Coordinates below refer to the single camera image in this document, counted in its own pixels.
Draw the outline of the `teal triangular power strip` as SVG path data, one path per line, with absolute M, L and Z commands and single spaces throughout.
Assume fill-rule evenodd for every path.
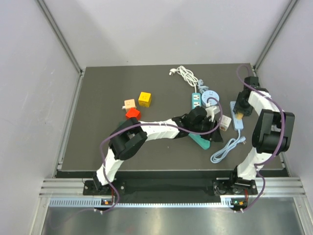
M 189 137 L 195 141 L 202 149 L 208 150 L 210 148 L 210 141 L 203 139 L 200 135 L 189 134 Z

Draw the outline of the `white cube plug adapter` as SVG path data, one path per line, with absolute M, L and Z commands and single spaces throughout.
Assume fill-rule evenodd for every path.
M 223 115 L 221 118 L 220 130 L 227 131 L 231 122 L 232 122 L 232 118 Z

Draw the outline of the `round light blue socket base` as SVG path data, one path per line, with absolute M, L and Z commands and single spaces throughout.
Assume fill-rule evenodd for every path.
M 213 90 L 207 90 L 201 94 L 201 102 L 205 107 L 208 107 L 209 105 L 215 106 L 218 104 L 218 101 L 220 101 L 220 97 L 218 93 Z

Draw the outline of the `teal rectangular power strip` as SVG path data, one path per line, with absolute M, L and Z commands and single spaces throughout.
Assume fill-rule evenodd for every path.
M 201 94 L 200 93 L 192 93 L 191 96 L 191 107 L 192 109 L 201 106 Z

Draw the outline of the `yellow cube plug adapter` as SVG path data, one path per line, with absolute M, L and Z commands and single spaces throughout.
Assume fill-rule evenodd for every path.
M 138 98 L 138 103 L 142 107 L 150 107 L 152 101 L 152 94 L 141 92 Z

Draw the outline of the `red cube plug adapter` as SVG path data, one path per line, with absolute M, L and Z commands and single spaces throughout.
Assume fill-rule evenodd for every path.
M 141 112 L 136 108 L 130 108 L 125 114 L 126 119 L 136 118 L 137 120 L 141 119 Z

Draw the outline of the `peach cube plug adapter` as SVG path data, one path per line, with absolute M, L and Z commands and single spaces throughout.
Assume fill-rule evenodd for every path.
M 136 108 L 136 103 L 134 99 L 128 99 L 124 101 L 124 105 L 122 106 L 123 110 L 129 110 L 131 108 Z

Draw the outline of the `light blue power strip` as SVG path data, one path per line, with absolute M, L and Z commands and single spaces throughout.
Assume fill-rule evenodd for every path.
M 231 116 L 232 116 L 233 128 L 235 131 L 239 131 L 239 130 L 242 131 L 244 128 L 243 121 L 241 119 L 238 119 L 236 117 L 236 114 L 233 111 L 235 103 L 236 103 L 235 101 L 230 102 L 230 111 L 231 111 Z

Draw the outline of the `dark green plug adapter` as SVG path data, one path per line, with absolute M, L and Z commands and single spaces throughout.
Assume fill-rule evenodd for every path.
M 119 126 L 118 127 L 121 127 L 121 128 L 126 128 L 128 125 L 128 122 L 125 120 L 125 121 L 121 121 L 119 122 Z

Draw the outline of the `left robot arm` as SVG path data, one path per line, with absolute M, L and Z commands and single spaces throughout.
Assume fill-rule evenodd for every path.
M 132 117 L 121 124 L 100 144 L 103 159 L 101 167 L 93 176 L 94 188 L 100 194 L 110 191 L 111 183 L 122 163 L 132 158 L 147 141 L 180 139 L 189 134 L 199 135 L 208 141 L 221 141 L 218 106 L 197 106 L 189 113 L 165 121 L 144 122 Z

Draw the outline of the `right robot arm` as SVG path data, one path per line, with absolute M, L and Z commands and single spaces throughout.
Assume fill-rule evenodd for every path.
M 256 76 L 244 79 L 244 89 L 230 107 L 233 118 L 248 117 L 253 111 L 258 115 L 252 133 L 252 149 L 245 160 L 235 167 L 228 181 L 229 190 L 238 194 L 244 189 L 252 189 L 260 169 L 289 149 L 295 115 L 279 109 L 268 90 L 261 88 Z

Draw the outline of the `front aluminium frame rail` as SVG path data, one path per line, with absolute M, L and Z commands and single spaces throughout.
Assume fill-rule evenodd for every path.
M 83 190 L 88 189 L 85 182 L 88 179 L 45 179 L 40 189 L 44 197 L 74 197 L 82 196 Z M 301 180 L 297 177 L 266 177 L 255 180 L 258 193 L 262 197 L 305 197 Z

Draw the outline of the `right aluminium frame post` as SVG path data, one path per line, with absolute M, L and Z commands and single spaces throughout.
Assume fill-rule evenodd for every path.
M 258 69 L 261 67 L 263 61 L 265 60 L 266 56 L 268 55 L 269 51 L 271 50 L 272 46 L 274 45 L 275 41 L 279 37 L 282 29 L 286 25 L 288 19 L 290 18 L 292 12 L 296 8 L 299 0 L 290 0 L 283 11 L 281 17 L 278 20 L 278 23 L 275 25 L 274 30 L 270 34 L 264 48 L 262 49 L 260 55 L 258 56 L 255 65 L 253 66 L 254 72 L 257 73 Z

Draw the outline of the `aluminium frame post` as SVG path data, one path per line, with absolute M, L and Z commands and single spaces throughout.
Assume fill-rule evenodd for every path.
M 68 59 L 72 63 L 75 70 L 78 72 L 79 75 L 83 73 L 83 69 L 79 65 L 77 59 L 75 58 L 70 46 L 68 45 L 63 33 L 61 32 L 56 20 L 54 19 L 51 11 L 48 8 L 48 5 L 44 0 L 35 0 L 36 4 L 42 11 L 44 17 L 48 21 L 48 24 L 50 25 L 52 31 L 54 32 L 57 40 L 59 41 L 60 45 L 62 46 L 65 54 L 67 55 Z
M 299 0 L 290 0 L 283 11 L 281 17 L 278 20 L 278 23 L 275 25 L 274 30 L 270 34 L 264 48 L 262 49 L 260 55 L 258 56 L 255 65 L 253 66 L 254 72 L 257 73 L 258 69 L 261 67 L 263 61 L 265 60 L 266 56 L 268 55 L 269 51 L 271 50 L 272 46 L 274 45 L 275 41 L 279 37 L 282 29 L 286 25 L 288 19 L 290 18 L 292 12 L 296 8 Z

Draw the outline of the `left aluminium frame post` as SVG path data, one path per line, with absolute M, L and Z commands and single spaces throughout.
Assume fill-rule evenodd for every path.
M 83 73 L 83 69 L 79 65 L 77 59 L 75 58 L 70 46 L 68 45 L 63 33 L 61 32 L 56 20 L 54 19 L 51 11 L 48 8 L 48 5 L 44 0 L 35 0 L 36 4 L 42 11 L 44 17 L 48 21 L 48 24 L 50 25 L 52 31 L 54 32 L 57 40 L 59 41 L 60 45 L 62 46 L 65 54 L 67 55 L 68 59 L 72 63 L 75 70 L 78 72 L 79 75 Z

